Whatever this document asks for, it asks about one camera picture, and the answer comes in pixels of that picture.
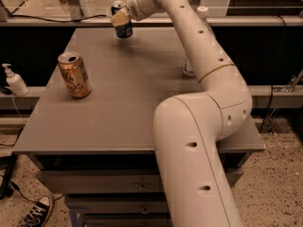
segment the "soda can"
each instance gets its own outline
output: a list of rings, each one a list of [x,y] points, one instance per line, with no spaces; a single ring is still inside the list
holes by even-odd
[[[73,98],[88,96],[91,85],[87,76],[83,58],[76,52],[65,52],[58,57],[60,68],[68,93]]]
[[[115,1],[112,4],[111,12],[113,15],[115,15],[120,9],[124,8],[126,6],[125,2],[123,1]],[[133,35],[133,26],[132,21],[128,21],[125,25],[122,26],[116,26],[116,36],[121,39],[129,38]]]

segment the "terrazzo floor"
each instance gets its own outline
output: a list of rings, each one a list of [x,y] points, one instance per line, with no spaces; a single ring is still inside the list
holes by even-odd
[[[257,127],[261,119],[254,118]],[[232,188],[245,227],[303,226],[303,139],[295,132],[290,118],[273,121],[274,134],[261,138],[266,150],[253,153],[243,165],[243,176]],[[0,143],[11,144],[15,135],[0,134]],[[2,155],[9,149],[2,149]],[[26,156],[19,156],[12,180],[29,199],[51,194],[35,179],[37,167]],[[18,192],[0,201],[0,226],[17,226],[32,207]],[[55,202],[45,227],[72,226],[63,199]]]

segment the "sneaker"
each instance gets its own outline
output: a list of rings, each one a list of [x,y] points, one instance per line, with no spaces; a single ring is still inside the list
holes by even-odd
[[[21,219],[18,227],[42,227],[48,220],[53,208],[53,200],[49,196],[42,197],[29,213]]]

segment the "pump bottle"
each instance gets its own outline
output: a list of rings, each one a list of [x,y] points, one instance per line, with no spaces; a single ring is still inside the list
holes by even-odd
[[[10,64],[3,63],[2,66],[6,70],[7,74],[7,83],[11,89],[11,91],[16,96],[24,96],[28,93],[29,89],[27,88],[26,83],[23,81],[23,79],[20,77],[19,74],[14,73],[11,71]]]

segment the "can lid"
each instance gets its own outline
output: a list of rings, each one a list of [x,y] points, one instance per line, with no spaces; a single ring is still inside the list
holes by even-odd
[[[70,64],[78,60],[80,55],[76,52],[65,52],[58,57],[58,62],[63,64]]]

